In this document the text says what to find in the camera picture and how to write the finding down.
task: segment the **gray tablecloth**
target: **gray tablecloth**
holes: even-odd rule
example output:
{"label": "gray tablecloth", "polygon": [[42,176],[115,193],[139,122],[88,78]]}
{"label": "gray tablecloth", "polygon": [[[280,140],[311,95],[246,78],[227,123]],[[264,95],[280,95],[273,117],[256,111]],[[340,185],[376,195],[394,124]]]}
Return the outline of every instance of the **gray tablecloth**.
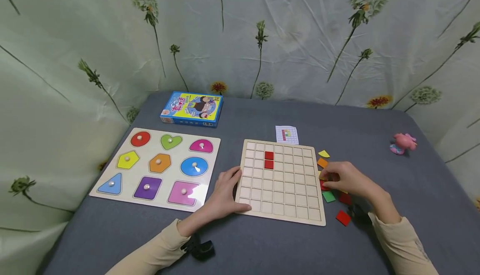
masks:
{"label": "gray tablecloth", "polygon": [[[220,138],[212,183],[219,172],[240,164],[244,139],[274,142],[275,125],[295,126],[301,145],[326,149],[331,161],[351,161],[391,193],[441,275],[480,274],[480,214],[403,112],[225,98],[218,128],[211,129],[161,123],[158,116],[169,96],[151,95],[132,127]],[[402,132],[417,138],[410,157],[388,149],[393,134]],[[214,243],[214,258],[202,263],[186,255],[162,274],[393,274],[372,231],[352,223],[344,227],[335,220],[340,209],[346,206],[325,203],[326,227],[231,215],[200,231],[202,241]],[[173,219],[187,215],[86,196],[43,272],[104,274]]]}

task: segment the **wooden grid board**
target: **wooden grid board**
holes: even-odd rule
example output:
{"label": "wooden grid board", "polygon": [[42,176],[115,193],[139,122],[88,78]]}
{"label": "wooden grid board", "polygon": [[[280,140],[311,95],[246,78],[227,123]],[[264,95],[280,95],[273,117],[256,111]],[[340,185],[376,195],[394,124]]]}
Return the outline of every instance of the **wooden grid board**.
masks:
{"label": "wooden grid board", "polygon": [[252,206],[244,215],[325,226],[315,161],[313,147],[245,140],[235,201]]}
{"label": "wooden grid board", "polygon": [[220,139],[134,128],[90,196],[194,212],[205,197]]}

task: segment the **pink toy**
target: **pink toy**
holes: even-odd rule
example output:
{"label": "pink toy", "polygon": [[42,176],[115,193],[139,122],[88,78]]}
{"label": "pink toy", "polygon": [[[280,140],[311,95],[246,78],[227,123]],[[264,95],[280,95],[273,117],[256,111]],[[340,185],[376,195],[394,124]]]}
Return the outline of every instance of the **pink toy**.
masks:
{"label": "pink toy", "polygon": [[410,136],[408,133],[397,133],[393,136],[395,139],[395,143],[390,145],[390,151],[397,155],[403,155],[405,153],[405,149],[415,150],[417,148],[417,143],[415,142],[417,139],[413,136]]}

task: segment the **sleeve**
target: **sleeve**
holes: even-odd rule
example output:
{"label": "sleeve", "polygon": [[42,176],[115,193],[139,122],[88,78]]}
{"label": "sleeve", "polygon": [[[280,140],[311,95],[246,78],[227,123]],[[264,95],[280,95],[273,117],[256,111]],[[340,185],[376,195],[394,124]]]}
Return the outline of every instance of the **sleeve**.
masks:
{"label": "sleeve", "polygon": [[438,275],[407,218],[402,217],[397,224],[385,224],[374,213],[368,215],[395,274]]}
{"label": "sleeve", "polygon": [[118,262],[107,275],[153,275],[176,262],[185,252],[180,247],[190,237],[182,237],[176,219],[157,236]]}

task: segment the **green heart puzzle piece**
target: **green heart puzzle piece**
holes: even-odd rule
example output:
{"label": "green heart puzzle piece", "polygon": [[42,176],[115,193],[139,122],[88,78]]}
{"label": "green heart puzzle piece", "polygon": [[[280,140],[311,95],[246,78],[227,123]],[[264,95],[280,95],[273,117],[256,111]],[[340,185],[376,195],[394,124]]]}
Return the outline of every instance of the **green heart puzzle piece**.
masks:
{"label": "green heart puzzle piece", "polygon": [[171,136],[169,134],[164,134],[160,138],[160,143],[165,150],[170,150],[174,146],[178,146],[182,141],[181,136]]}

